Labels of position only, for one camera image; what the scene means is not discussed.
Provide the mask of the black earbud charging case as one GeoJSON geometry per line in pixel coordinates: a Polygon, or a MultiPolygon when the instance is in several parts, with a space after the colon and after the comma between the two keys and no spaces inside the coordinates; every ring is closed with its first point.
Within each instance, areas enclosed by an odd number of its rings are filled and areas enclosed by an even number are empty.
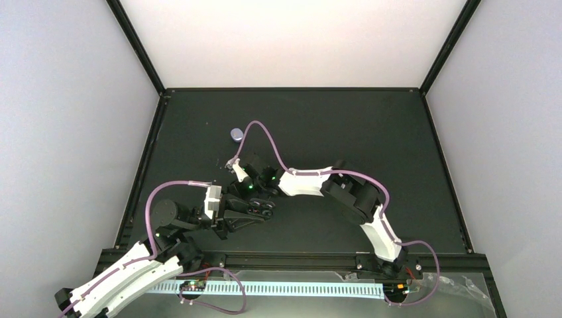
{"type": "Polygon", "coordinates": [[[248,212],[253,215],[258,215],[265,219],[269,219],[273,216],[273,210],[276,205],[272,201],[265,199],[252,198],[249,201],[248,212]]]}

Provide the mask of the lilac earbud charging case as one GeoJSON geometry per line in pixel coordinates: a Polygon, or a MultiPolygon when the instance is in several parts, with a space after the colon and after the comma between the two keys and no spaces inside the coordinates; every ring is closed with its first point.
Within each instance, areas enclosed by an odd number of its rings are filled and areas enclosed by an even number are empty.
{"type": "Polygon", "coordinates": [[[244,131],[240,128],[233,128],[230,131],[230,137],[236,143],[241,143],[244,139],[244,136],[244,131]]]}

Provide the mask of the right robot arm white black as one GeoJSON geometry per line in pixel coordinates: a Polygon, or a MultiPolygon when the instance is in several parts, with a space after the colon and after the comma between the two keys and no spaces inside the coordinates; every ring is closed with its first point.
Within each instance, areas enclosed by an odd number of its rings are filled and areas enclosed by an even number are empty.
{"type": "Polygon", "coordinates": [[[377,272],[397,278],[404,269],[408,251],[385,214],[388,192],[366,175],[351,171],[346,161],[316,170],[285,170],[253,154],[244,159],[236,156],[225,167],[237,178],[230,188],[243,198],[308,195],[332,199],[343,208],[344,217],[358,225],[371,243],[377,272]]]}

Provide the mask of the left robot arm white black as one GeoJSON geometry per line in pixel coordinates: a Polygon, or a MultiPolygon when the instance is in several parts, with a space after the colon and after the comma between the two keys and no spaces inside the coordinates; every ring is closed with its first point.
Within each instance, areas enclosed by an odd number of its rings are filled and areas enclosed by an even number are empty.
{"type": "Polygon", "coordinates": [[[175,201],[159,201],[148,220],[150,238],[134,243],[122,257],[84,285],[62,288],[55,294],[60,317],[114,317],[130,302],[159,283],[180,276],[207,274],[215,268],[189,236],[212,230],[225,240],[229,233],[263,223],[275,204],[234,195],[187,208],[175,201]]]}

